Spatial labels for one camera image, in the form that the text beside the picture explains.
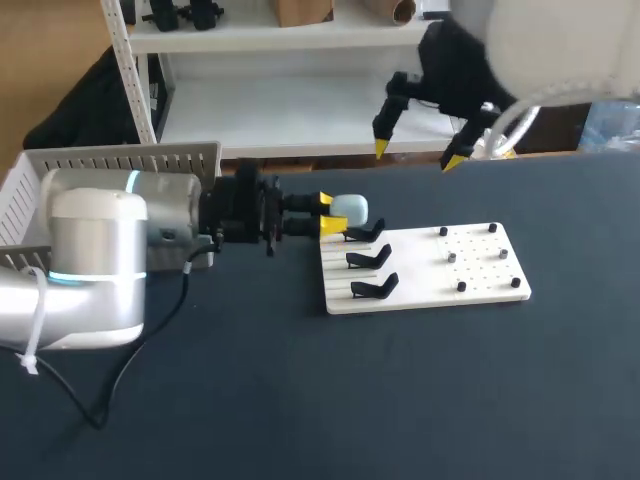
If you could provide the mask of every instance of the yellow fingertip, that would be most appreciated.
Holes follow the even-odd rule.
[[[331,195],[320,192],[320,203],[323,205],[331,205],[331,202],[333,202],[333,197]]]
[[[342,233],[347,229],[347,217],[320,216],[320,236]]]
[[[384,152],[387,151],[389,146],[389,140],[380,140],[376,138],[376,159],[380,160]]]
[[[444,167],[444,169],[442,170],[442,173],[446,173],[453,170],[462,162],[464,162],[466,159],[467,158],[463,157],[462,155],[454,155],[453,157],[451,157],[451,160],[449,160],[449,163],[447,163],[447,166]]]

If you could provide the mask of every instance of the white plastic basket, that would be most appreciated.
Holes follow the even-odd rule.
[[[37,221],[40,182],[57,168],[103,168],[146,172],[194,173],[203,185],[221,175],[219,143],[118,145],[109,147],[26,150],[9,171],[0,190],[0,265],[20,270],[30,265],[48,270],[50,241]],[[210,244],[202,236],[193,248]],[[151,271],[182,269],[188,251],[149,248]],[[194,262],[211,266],[213,255]]]

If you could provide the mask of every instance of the white board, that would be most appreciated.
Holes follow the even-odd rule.
[[[327,311],[332,315],[527,300],[531,288],[503,226],[496,223],[384,231],[375,243],[345,242],[343,235],[320,240]],[[375,257],[390,244],[391,257],[380,270],[349,269],[346,254]],[[501,259],[501,250],[507,258]],[[450,253],[456,262],[449,263]],[[385,300],[353,298],[351,282],[382,285],[392,273],[400,283]],[[514,278],[520,286],[514,288]],[[459,282],[466,291],[459,292]]]

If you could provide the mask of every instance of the cardboard tube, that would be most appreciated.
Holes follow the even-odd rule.
[[[405,25],[416,14],[414,0],[363,0],[372,12],[390,19],[396,25]]]

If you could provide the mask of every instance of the hole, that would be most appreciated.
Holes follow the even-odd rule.
[[[160,230],[162,239],[167,242],[173,242],[176,239],[176,232],[174,230]]]

